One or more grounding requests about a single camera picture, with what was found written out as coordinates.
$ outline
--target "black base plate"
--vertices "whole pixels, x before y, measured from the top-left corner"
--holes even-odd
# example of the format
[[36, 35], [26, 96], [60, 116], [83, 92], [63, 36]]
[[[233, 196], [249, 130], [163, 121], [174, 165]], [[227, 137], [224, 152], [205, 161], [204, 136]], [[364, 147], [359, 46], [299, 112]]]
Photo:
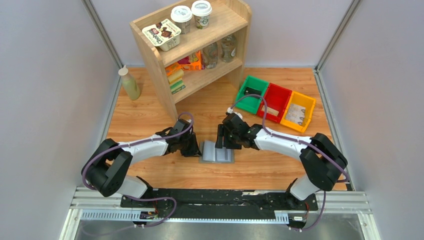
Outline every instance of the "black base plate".
[[[254, 190], [222, 190], [222, 189], [171, 189], [159, 188], [147, 192], [143, 198], [173, 197], [177, 201], [173, 218], [189, 219], [274, 219], [275, 210], [306, 211], [305, 204], [291, 209], [285, 201], [285, 192], [268, 192], [256, 195]], [[315, 194], [306, 200], [310, 211], [317, 211]], [[122, 198], [122, 208], [153, 208], [159, 212], [159, 217], [168, 215], [174, 204], [171, 200], [156, 202], [134, 201]]]

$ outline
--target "green bin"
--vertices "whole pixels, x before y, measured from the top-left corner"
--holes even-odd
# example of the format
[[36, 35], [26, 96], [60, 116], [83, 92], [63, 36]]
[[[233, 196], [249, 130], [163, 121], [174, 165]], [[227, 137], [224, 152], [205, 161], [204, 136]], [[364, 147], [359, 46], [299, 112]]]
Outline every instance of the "green bin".
[[[267, 91], [269, 84], [270, 83], [267, 81], [249, 75], [246, 77], [246, 80], [244, 81], [243, 86], [241, 86], [240, 91], [238, 91], [235, 101], [237, 102], [237, 100], [241, 99], [245, 95], [247, 87], [260, 91], [260, 95], [263, 97], [265, 92]], [[237, 103], [236, 107], [245, 110], [251, 114], [256, 114], [260, 104], [260, 98], [246, 97], [245, 99]]]

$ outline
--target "white wall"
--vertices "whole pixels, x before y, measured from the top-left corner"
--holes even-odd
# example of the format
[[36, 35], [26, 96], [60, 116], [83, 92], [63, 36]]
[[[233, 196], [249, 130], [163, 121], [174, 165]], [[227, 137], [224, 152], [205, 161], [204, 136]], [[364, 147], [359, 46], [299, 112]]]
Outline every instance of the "white wall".
[[[177, 0], [92, 0], [121, 60], [143, 65], [129, 22]], [[253, 12], [246, 64], [315, 66], [351, 0], [245, 0]]]
[[423, 239], [424, 2], [364, 0], [323, 71], [383, 240]]
[[58, 239], [117, 67], [79, 0], [0, 3], [0, 239]]

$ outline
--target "cup lid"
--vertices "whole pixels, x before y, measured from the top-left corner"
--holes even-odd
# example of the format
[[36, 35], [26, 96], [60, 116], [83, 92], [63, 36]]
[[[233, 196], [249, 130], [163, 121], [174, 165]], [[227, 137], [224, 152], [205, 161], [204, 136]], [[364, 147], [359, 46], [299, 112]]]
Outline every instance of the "cup lid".
[[125, 76], [128, 74], [128, 68], [127, 65], [124, 65], [121, 69], [119, 69], [118, 74], [120, 76]]
[[192, 17], [193, 13], [188, 6], [176, 6], [171, 11], [171, 19], [177, 23], [185, 23]]
[[191, 6], [191, 12], [198, 17], [204, 17], [211, 14], [212, 6], [205, 0], [195, 1]]

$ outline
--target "label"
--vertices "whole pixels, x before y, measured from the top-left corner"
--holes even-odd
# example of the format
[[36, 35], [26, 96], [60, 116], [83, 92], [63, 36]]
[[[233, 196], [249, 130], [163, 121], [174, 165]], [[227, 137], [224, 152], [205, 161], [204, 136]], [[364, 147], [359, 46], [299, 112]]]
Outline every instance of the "label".
[[188, 34], [190, 32], [190, 21], [175, 23], [180, 29], [181, 34]]
[[298, 222], [303, 222], [303, 218], [301, 216], [294, 216], [293, 220], [298, 221]]
[[181, 33], [181, 29], [170, 20], [165, 19], [142, 30], [143, 34], [155, 47], [159, 47]]
[[177, 40], [174, 38], [166, 43], [169, 49], [172, 49], [177, 45]]
[[199, 21], [198, 21], [198, 23], [201, 25], [201, 26], [207, 26], [208, 25], [208, 23], [209, 23], [209, 15], [207, 15], [207, 16], [201, 16], [200, 17], [200, 19], [199, 19]]

